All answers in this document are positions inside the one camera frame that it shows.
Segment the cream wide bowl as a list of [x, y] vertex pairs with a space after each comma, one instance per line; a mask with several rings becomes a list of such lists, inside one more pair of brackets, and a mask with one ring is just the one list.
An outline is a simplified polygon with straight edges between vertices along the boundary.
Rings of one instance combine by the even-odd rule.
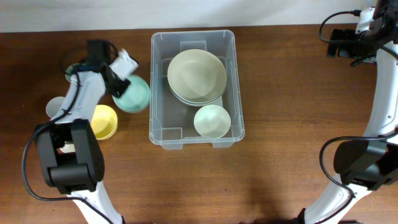
[[206, 50], [189, 49], [172, 59], [167, 80], [184, 100], [204, 103], [223, 92], [228, 78], [223, 63], [215, 55]]
[[182, 103], [185, 103], [186, 105], [189, 106], [206, 106], [206, 105], [221, 105], [222, 104], [222, 96], [220, 95], [219, 97], [217, 97], [214, 100], [211, 100], [209, 102], [205, 102], [205, 103], [192, 103], [190, 101], [184, 100], [182, 97], [178, 96], [173, 90], [171, 90], [172, 94], [178, 99], [180, 100]]

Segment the blue wide bowl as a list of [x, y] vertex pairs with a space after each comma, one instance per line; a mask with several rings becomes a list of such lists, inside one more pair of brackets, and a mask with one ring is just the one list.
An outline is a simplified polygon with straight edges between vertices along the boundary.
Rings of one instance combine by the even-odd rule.
[[172, 92], [172, 94], [173, 94], [178, 100], [180, 100], [182, 103], [185, 103], [186, 105], [189, 105], [189, 106], [206, 106], [206, 105], [210, 105], [210, 104], [212, 104], [212, 103], [215, 103], [219, 98], [221, 98], [222, 95], [225, 93], [225, 91], [226, 91], [226, 89], [227, 89], [227, 86], [225, 86], [223, 92], [222, 92], [217, 98], [215, 98], [214, 100], [210, 100], [210, 101], [204, 102], [204, 103], [193, 103], [193, 102], [191, 102], [191, 101], [184, 100], [182, 97], [178, 96], [178, 95], [173, 91], [173, 89], [171, 88], [171, 86], [169, 86], [169, 88], [170, 88], [170, 91]]

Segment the white small bowl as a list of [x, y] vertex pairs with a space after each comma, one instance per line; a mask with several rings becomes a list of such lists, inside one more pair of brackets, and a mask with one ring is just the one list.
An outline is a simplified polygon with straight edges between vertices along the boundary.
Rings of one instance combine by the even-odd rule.
[[231, 127], [231, 117], [222, 106], [206, 105], [196, 112], [193, 123], [202, 137], [221, 138]]

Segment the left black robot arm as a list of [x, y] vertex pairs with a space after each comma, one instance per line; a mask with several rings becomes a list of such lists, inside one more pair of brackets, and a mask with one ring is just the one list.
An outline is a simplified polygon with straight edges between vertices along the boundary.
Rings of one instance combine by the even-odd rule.
[[107, 40], [88, 40], [87, 58], [70, 72], [70, 87], [57, 114], [36, 127], [22, 156], [22, 178], [27, 181], [26, 159], [34, 143], [44, 180], [60, 192], [59, 201], [76, 203], [88, 223], [124, 223], [104, 188], [104, 157], [91, 120], [105, 93], [121, 97], [131, 84], [127, 76], [139, 64]]

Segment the green small bowl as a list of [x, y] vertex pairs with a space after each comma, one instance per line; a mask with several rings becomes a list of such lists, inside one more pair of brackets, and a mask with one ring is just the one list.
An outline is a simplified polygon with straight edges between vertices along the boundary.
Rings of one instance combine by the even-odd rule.
[[113, 96], [116, 106], [127, 113], [139, 113], [146, 109], [150, 102], [150, 88], [147, 82], [137, 75], [127, 78], [130, 85], [120, 98]]

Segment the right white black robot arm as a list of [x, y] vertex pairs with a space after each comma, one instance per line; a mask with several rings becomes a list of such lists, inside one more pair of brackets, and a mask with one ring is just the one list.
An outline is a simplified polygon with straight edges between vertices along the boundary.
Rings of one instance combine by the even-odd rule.
[[295, 223], [339, 223], [363, 197], [397, 181], [397, 1], [350, 11], [359, 17], [354, 30], [335, 29], [329, 57], [353, 58], [377, 66], [373, 108], [362, 136], [328, 140], [320, 149], [320, 167], [329, 180], [318, 200], [303, 208]]

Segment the yellow small bowl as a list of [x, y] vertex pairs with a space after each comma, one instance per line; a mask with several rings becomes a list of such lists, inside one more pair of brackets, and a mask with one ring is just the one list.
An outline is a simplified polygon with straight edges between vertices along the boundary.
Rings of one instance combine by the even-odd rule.
[[105, 140], [115, 134], [118, 116], [110, 106], [97, 105], [91, 120], [91, 128], [97, 140]]

